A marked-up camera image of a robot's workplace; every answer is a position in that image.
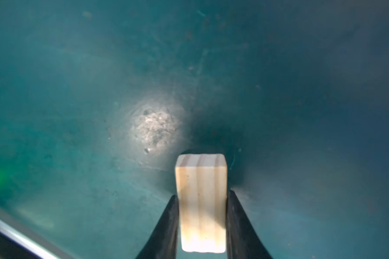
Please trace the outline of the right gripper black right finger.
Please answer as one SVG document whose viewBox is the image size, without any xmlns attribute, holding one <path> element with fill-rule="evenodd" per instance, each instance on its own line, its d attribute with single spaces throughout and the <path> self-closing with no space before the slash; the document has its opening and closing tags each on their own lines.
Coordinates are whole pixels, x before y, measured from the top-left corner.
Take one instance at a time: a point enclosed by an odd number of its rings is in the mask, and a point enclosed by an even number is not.
<svg viewBox="0 0 389 259">
<path fill-rule="evenodd" d="M 233 190 L 226 203 L 226 251 L 228 259 L 272 259 Z"/>
</svg>

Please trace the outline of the aluminium rail front frame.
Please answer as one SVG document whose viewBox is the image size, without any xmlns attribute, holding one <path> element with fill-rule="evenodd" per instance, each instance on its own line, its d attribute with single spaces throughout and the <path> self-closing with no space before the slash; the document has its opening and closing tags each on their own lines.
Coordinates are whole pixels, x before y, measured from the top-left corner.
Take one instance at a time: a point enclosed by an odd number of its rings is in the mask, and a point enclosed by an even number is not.
<svg viewBox="0 0 389 259">
<path fill-rule="evenodd" d="M 0 259 L 73 259 L 0 207 Z"/>
</svg>

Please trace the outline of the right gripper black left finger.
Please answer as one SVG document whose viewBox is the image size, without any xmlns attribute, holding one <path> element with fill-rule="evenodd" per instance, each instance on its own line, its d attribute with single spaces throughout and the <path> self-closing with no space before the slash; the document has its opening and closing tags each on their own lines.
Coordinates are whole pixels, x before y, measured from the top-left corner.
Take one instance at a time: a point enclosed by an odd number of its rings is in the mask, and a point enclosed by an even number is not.
<svg viewBox="0 0 389 259">
<path fill-rule="evenodd" d="M 137 259 L 175 259 L 179 227 L 178 197 L 173 195 L 167 203 L 147 243 Z"/>
</svg>

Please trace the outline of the short wood block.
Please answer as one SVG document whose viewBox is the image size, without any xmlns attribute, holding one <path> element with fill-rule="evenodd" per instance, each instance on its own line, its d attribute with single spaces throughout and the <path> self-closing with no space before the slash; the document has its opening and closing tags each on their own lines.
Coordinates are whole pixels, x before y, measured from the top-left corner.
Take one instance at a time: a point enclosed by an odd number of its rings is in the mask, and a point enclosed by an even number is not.
<svg viewBox="0 0 389 259">
<path fill-rule="evenodd" d="M 228 166 L 223 154 L 182 154 L 175 166 L 182 249 L 226 251 Z"/>
</svg>

